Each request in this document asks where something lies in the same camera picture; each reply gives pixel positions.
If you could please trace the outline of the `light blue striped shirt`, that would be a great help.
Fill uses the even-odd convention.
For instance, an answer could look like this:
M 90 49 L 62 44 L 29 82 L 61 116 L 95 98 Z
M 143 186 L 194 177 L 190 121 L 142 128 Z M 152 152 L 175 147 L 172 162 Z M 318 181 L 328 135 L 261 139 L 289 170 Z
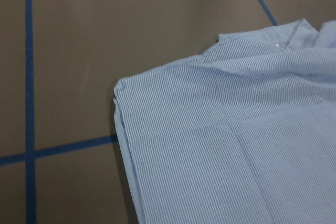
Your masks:
M 221 34 L 114 87 L 139 223 L 335 223 L 335 22 Z

